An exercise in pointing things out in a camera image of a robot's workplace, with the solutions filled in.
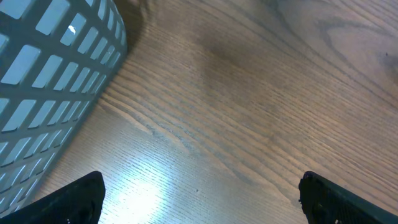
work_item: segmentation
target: black plastic part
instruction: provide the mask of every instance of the black plastic part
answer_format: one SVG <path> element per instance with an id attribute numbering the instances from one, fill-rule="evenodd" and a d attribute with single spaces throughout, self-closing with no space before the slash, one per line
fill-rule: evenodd
<path id="1" fill-rule="evenodd" d="M 0 219 L 0 223 L 95 224 L 104 198 L 102 174 L 95 171 Z"/>
<path id="2" fill-rule="evenodd" d="M 309 224 L 398 223 L 398 217 L 322 176 L 307 171 L 298 185 Z"/>

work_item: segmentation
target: gray basket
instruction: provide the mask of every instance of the gray basket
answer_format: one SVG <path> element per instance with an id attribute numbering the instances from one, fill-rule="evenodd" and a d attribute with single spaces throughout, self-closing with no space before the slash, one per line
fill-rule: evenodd
<path id="1" fill-rule="evenodd" d="M 0 3 L 0 217 L 29 203 L 126 57 L 112 0 Z"/>

